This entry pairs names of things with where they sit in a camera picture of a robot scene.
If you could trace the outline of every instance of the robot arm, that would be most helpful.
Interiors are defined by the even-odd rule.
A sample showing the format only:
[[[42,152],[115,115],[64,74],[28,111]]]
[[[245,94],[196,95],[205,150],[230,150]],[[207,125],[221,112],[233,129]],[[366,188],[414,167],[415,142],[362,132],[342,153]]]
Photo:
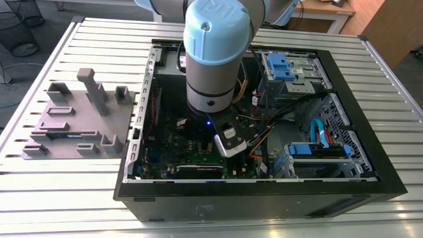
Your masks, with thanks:
[[[135,2],[159,15],[186,19],[188,103],[205,113],[225,110],[233,101],[243,54],[262,24],[286,25],[299,0]]]

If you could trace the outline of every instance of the open computer tower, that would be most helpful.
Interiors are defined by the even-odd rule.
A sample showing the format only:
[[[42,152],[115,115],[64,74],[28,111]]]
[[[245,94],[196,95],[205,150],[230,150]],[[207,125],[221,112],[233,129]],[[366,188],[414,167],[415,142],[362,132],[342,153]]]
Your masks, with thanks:
[[[180,42],[154,41],[114,196],[143,222],[334,217],[407,192],[330,52],[254,49],[231,106],[253,139],[227,158],[187,105]],[[255,147],[266,103],[290,110]]]

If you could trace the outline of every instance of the metal mesh waste bin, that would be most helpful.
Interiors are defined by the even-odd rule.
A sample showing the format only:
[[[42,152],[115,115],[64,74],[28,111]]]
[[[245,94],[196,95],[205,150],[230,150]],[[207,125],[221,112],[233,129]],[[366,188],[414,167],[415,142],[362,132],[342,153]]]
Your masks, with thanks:
[[[18,57],[28,56],[39,49],[24,19],[20,13],[0,12],[0,44]]]
[[[4,0],[14,12],[26,17],[28,27],[39,26],[44,23],[44,18],[35,0]]]

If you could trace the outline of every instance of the slotted aluminum table surface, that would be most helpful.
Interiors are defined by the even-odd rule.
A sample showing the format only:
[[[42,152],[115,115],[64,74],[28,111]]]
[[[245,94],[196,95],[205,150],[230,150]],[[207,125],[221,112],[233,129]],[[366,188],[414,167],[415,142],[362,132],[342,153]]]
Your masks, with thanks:
[[[83,89],[76,72],[88,67],[106,90],[124,85],[139,92],[152,38],[180,40],[183,29],[172,23],[94,18],[71,23],[0,136],[0,236],[422,237],[423,114],[371,44],[357,36],[262,30],[254,44],[331,51],[409,189],[389,202],[331,219],[142,224],[112,199],[119,158],[22,159],[51,82]]]

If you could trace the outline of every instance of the ur logo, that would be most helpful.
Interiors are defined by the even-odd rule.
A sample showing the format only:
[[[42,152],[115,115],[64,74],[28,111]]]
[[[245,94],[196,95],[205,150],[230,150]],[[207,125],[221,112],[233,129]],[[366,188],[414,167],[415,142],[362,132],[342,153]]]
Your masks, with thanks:
[[[229,18],[234,12],[234,5],[222,0],[210,0],[205,8],[206,11],[222,18]]]

